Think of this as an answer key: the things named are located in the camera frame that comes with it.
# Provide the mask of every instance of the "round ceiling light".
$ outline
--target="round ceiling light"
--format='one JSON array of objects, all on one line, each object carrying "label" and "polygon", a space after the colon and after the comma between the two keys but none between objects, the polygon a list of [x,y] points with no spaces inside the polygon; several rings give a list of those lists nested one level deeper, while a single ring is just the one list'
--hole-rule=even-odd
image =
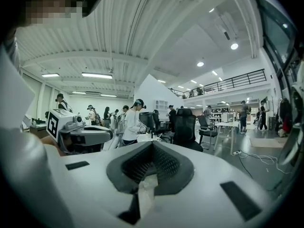
[{"label": "round ceiling light", "polygon": [[235,50],[237,48],[238,48],[238,44],[237,43],[234,43],[234,44],[231,45],[231,49],[232,50]]}]

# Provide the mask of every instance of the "desk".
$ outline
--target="desk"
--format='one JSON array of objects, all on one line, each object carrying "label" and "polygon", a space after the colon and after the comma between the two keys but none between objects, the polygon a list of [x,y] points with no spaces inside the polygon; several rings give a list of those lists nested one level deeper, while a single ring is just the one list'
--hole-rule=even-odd
[{"label": "desk", "polygon": [[[218,127],[218,136],[217,136],[217,140],[215,141],[215,145],[214,145],[214,150],[213,151],[215,151],[215,149],[217,147],[219,138],[229,138],[229,139],[231,139],[230,154],[232,154],[232,152],[233,152],[233,143],[234,143],[234,134],[235,134],[234,131],[238,127],[238,122],[217,123],[215,125]],[[221,130],[222,127],[231,127],[231,137],[227,137],[226,135],[220,136],[220,130]]]},{"label": "desk", "polygon": [[148,141],[161,141],[160,137],[157,137],[153,134],[153,139],[151,138],[150,134],[139,134],[137,138],[137,142],[148,142]]},{"label": "desk", "polygon": [[31,125],[29,127],[29,132],[36,135],[40,139],[48,136],[46,124]]}]

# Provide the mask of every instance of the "person in black clothing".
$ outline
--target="person in black clothing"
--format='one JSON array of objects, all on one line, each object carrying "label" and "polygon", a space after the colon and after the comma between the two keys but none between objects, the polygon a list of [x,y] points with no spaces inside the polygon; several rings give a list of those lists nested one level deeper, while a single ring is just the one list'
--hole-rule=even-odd
[{"label": "person in black clothing", "polygon": [[109,114],[109,110],[110,110],[110,108],[107,106],[106,108],[105,108],[105,110],[104,110],[104,126],[106,127],[106,128],[109,128],[110,127],[110,114]]},{"label": "person in black clothing", "polygon": [[171,123],[171,131],[172,133],[175,132],[174,123],[175,123],[175,117],[176,117],[176,110],[173,108],[172,105],[169,106],[170,112],[169,112],[169,122]]},{"label": "person in black clothing", "polygon": [[262,130],[263,126],[265,127],[265,130],[267,130],[266,112],[269,112],[269,110],[265,110],[264,104],[265,104],[265,102],[261,101],[261,125],[260,125],[260,130]]},{"label": "person in black clothing", "polygon": [[56,102],[58,102],[58,109],[64,109],[66,111],[68,110],[67,103],[63,99],[63,94],[60,93],[57,95]]}]

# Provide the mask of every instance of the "recessed light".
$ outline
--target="recessed light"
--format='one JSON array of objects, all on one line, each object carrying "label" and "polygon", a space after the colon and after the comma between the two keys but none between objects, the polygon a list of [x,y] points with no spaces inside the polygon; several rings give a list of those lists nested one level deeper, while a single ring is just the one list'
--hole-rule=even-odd
[{"label": "recessed light", "polygon": [[231,45],[231,49],[232,50],[235,50],[237,48],[238,48],[238,44],[237,43],[234,43],[234,44]]},{"label": "recessed light", "polygon": [[48,78],[48,77],[59,77],[59,74],[43,74],[42,77]]},{"label": "recessed light", "polygon": [[86,94],[85,92],[77,92],[77,91],[73,91],[72,93],[73,94],[80,94],[80,95],[85,95]]},{"label": "recessed light", "polygon": [[81,73],[83,77],[93,77],[93,78],[108,78],[112,79],[112,75],[109,74],[95,74],[95,73]]},{"label": "recessed light", "polygon": [[117,97],[116,95],[104,95],[104,94],[101,94],[101,96],[106,96],[106,97]]}]

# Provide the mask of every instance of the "white table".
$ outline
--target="white table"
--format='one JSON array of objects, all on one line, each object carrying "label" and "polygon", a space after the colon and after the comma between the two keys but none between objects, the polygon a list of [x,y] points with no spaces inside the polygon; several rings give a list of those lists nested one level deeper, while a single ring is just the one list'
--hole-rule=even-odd
[{"label": "white table", "polygon": [[[230,122],[230,123],[223,123],[223,122],[221,122],[221,123],[217,123],[215,125],[218,127],[218,136],[217,136],[217,139],[215,141],[215,145],[214,145],[214,150],[213,151],[215,151],[215,149],[217,147],[219,138],[229,138],[229,139],[231,139],[230,154],[232,154],[232,152],[233,152],[233,143],[234,143],[234,134],[235,134],[234,132],[235,132],[236,128],[238,127],[238,122]],[[220,136],[220,130],[221,130],[222,127],[231,127],[231,137],[227,137],[226,135]]]},{"label": "white table", "polygon": [[148,142],[148,141],[161,141],[160,137],[157,137],[155,135],[153,135],[153,139],[151,138],[151,133],[149,133],[148,135],[146,134],[139,134],[137,137],[137,142]]}]

